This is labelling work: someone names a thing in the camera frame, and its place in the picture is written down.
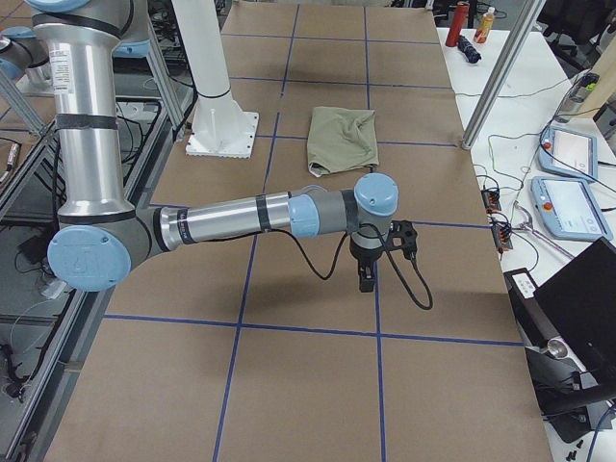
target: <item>orange bottle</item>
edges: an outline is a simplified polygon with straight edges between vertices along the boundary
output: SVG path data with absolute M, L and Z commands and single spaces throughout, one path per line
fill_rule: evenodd
M 488 34 L 490 34 L 490 29 L 492 29 L 492 24 L 496 17 L 494 16 L 494 7 L 488 8 L 488 12 L 484 13 L 481 17 L 481 22 L 479 23 L 479 27 L 475 31 L 475 37 L 473 40 L 476 43 L 485 43 L 485 40 L 488 39 Z

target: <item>light blue joint cap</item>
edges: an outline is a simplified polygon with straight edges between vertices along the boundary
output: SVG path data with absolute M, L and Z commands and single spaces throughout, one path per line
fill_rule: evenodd
M 115 58 L 145 58 L 150 52 L 150 40 L 122 43 L 114 50 Z
M 359 206 L 377 217 L 390 217 L 398 208 L 398 185 L 382 173 L 362 176 L 354 192 Z
M 58 278 L 86 292 L 109 289 L 131 270 L 124 244 L 94 226 L 74 225 L 59 231 L 47 248 L 47 258 Z
M 89 2 L 90 0 L 26 0 L 31 7 L 46 13 L 67 13 Z
M 3 30 L 2 35 L 9 39 L 35 39 L 37 37 L 32 29 L 26 26 L 10 27 L 9 29 Z
M 2 69 L 11 80 L 18 79 L 23 75 L 23 71 L 19 67 L 7 60 L 0 59 L 0 69 Z
M 319 234 L 319 211 L 312 197 L 306 194 L 289 199 L 291 232 L 297 238 L 314 238 Z

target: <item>black computer monitor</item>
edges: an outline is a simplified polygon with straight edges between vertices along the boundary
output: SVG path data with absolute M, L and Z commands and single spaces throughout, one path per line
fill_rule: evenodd
M 616 247 L 594 241 L 535 298 L 597 381 L 616 383 Z

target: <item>red bottle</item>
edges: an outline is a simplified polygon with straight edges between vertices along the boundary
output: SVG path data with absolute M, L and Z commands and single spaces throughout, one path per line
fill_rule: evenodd
M 449 26 L 449 33 L 447 40 L 445 40 L 446 46 L 456 46 L 460 37 L 460 31 L 464 25 L 464 21 L 469 16 L 469 2 L 458 2 L 455 7 L 455 13 L 453 14 L 453 21 Z

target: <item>white label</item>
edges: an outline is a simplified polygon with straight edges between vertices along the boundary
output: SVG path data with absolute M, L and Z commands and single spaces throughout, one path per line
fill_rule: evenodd
M 514 274 L 512 277 L 513 282 L 516 283 L 524 298 L 533 298 L 535 296 L 535 285 L 525 272 Z
M 49 53 L 54 93 L 73 93 L 73 76 L 70 68 L 70 50 L 55 50 Z

